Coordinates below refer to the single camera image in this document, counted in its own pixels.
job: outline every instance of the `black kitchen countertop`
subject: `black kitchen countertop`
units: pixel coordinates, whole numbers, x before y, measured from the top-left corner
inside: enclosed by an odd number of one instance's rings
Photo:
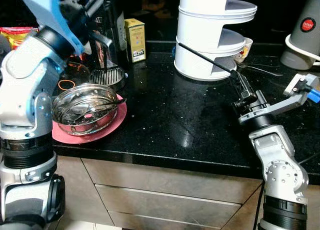
[[[126,86],[119,92],[127,98],[127,115],[119,128],[85,144],[54,140],[58,155],[261,179],[260,160],[230,107],[237,100],[230,80],[188,79],[176,71],[171,53],[166,52],[171,47],[149,49],[146,61],[127,70]],[[266,48],[254,45],[246,62],[280,64],[277,56],[259,49]],[[269,103],[286,99],[283,91],[297,71],[281,64],[260,67],[284,76],[272,77],[250,68],[240,71]],[[319,68],[311,70],[319,75]],[[320,106],[308,100],[276,116],[275,124],[284,126],[309,182],[320,185]]]

